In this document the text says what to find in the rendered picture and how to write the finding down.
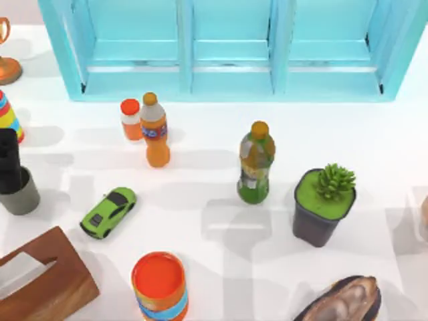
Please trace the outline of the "green bottle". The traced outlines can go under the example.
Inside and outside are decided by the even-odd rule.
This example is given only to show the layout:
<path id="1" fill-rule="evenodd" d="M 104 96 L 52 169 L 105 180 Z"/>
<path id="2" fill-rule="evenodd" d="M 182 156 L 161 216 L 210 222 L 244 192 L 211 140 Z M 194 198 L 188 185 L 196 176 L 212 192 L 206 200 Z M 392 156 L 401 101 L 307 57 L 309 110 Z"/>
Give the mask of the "green bottle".
<path id="1" fill-rule="evenodd" d="M 259 204 L 267 197 L 269 172 L 275 153 L 276 146 L 269 126 L 261 120 L 255 121 L 243 137 L 239 149 L 241 174 L 237 192 L 246 203 Z"/>

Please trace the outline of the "tall orange soda bottle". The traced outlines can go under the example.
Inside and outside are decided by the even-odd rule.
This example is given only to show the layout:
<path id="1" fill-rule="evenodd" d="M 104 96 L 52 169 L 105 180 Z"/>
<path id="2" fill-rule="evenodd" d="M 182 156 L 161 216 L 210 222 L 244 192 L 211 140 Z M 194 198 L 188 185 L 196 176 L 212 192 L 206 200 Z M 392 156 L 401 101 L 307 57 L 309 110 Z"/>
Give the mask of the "tall orange soda bottle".
<path id="1" fill-rule="evenodd" d="M 140 119 L 142 135 L 146 141 L 146 159 L 154 168 L 164 167 L 170 161 L 167 117 L 154 92 L 143 95 Z"/>

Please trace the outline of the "small orange bottle red cap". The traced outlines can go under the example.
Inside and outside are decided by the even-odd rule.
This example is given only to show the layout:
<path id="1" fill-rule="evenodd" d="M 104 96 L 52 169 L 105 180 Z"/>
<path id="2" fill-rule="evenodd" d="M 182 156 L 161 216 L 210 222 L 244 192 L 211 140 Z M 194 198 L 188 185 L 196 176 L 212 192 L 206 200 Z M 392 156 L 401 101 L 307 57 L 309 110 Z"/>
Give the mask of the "small orange bottle red cap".
<path id="1" fill-rule="evenodd" d="M 128 140 L 141 140 L 142 125 L 140 118 L 140 103 L 134 98 L 128 98 L 121 102 L 121 122 L 124 134 Z"/>

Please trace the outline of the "light blue rack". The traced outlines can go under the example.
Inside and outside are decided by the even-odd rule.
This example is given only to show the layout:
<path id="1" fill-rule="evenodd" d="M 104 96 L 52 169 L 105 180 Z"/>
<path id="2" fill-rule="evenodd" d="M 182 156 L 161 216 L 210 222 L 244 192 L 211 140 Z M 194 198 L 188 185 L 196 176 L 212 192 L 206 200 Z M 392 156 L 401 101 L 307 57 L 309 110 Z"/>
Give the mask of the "light blue rack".
<path id="1" fill-rule="evenodd" d="M 395 99 L 428 0 L 38 0 L 71 99 Z"/>

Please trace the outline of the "succulent in black pot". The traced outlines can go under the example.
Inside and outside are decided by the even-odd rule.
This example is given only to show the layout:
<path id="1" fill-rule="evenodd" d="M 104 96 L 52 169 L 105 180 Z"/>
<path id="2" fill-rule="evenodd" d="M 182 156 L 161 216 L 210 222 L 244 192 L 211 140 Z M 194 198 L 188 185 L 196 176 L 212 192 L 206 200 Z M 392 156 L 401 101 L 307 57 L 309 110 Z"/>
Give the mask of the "succulent in black pot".
<path id="1" fill-rule="evenodd" d="M 355 173 L 336 163 L 306 171 L 294 189 L 295 237 L 323 247 L 356 200 Z"/>

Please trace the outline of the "green toy car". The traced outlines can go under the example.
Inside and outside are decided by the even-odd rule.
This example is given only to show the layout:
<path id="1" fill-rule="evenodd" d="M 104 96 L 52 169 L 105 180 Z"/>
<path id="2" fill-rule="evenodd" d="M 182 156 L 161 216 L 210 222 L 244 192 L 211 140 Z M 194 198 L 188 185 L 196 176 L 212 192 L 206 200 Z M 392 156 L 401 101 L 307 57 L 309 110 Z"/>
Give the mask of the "green toy car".
<path id="1" fill-rule="evenodd" d="M 127 187 L 116 187 L 80 221 L 80 227 L 95 239 L 105 239 L 136 205 L 136 193 Z"/>

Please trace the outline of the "orange can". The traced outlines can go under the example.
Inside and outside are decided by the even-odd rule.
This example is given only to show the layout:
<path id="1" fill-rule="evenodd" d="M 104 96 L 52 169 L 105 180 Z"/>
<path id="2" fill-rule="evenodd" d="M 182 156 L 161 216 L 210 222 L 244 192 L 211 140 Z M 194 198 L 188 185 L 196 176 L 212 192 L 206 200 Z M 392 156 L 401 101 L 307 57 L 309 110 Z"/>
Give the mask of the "orange can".
<path id="1" fill-rule="evenodd" d="M 181 260 L 150 252 L 132 269 L 131 283 L 144 321 L 184 321 L 189 297 Z"/>

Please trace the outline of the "grey cup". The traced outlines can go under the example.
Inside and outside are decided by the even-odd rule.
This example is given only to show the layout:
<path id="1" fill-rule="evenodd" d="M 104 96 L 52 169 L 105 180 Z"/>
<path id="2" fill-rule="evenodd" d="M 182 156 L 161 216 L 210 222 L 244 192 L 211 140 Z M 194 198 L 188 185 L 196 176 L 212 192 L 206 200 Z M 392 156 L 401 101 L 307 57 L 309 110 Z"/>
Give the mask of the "grey cup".
<path id="1" fill-rule="evenodd" d="M 40 202 L 40 195 L 31 172 L 21 166 L 20 190 L 10 194 L 0 194 L 0 204 L 13 215 L 26 215 L 34 211 Z"/>

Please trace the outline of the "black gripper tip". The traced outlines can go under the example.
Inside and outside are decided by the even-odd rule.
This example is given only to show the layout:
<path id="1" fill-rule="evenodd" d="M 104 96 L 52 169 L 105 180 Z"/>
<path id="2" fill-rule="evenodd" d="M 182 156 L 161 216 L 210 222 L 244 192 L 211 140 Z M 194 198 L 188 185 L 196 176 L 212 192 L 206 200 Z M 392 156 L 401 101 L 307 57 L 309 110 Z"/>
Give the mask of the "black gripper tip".
<path id="1" fill-rule="evenodd" d="M 21 165 L 17 133 L 12 128 L 0 128 L 0 195 L 21 189 Z"/>

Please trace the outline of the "stack of coloured rings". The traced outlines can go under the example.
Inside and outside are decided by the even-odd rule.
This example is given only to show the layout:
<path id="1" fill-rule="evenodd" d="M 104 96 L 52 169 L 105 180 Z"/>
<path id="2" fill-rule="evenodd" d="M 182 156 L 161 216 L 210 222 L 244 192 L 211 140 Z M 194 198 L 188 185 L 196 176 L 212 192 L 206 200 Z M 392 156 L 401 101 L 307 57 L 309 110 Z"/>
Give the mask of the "stack of coloured rings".
<path id="1" fill-rule="evenodd" d="M 2 90 L 0 90 L 0 128 L 14 129 L 14 131 L 17 133 L 17 141 L 19 144 L 25 137 L 19 120 Z"/>

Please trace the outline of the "wooden tissue box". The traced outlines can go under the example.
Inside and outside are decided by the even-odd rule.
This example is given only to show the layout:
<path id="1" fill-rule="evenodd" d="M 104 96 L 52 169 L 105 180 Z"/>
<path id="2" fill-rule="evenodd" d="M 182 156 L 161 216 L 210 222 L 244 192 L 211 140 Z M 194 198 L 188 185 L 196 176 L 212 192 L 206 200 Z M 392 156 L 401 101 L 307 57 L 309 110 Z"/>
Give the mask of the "wooden tissue box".
<path id="1" fill-rule="evenodd" d="M 99 295 L 58 226 L 0 259 L 0 321 L 64 321 Z"/>

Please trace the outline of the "tan round object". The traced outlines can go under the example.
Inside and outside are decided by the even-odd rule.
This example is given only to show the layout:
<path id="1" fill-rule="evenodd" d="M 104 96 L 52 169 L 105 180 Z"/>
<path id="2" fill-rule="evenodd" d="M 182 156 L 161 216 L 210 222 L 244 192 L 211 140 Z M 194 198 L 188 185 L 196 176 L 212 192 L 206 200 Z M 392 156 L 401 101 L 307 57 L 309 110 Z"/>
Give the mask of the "tan round object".
<path id="1" fill-rule="evenodd" d="M 428 243 L 428 195 L 420 206 L 419 234 Z"/>

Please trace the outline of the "bronze trophy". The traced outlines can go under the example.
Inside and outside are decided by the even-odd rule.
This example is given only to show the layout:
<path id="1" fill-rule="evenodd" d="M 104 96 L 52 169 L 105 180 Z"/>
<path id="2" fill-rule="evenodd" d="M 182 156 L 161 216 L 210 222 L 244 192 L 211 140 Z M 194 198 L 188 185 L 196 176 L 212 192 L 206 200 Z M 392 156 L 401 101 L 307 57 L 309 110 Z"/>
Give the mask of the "bronze trophy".
<path id="1" fill-rule="evenodd" d="M 0 45 L 4 44 L 9 38 L 11 25 L 7 17 L 0 17 Z M 0 86 L 6 86 L 14 83 L 22 75 L 21 64 L 8 57 L 0 56 Z"/>

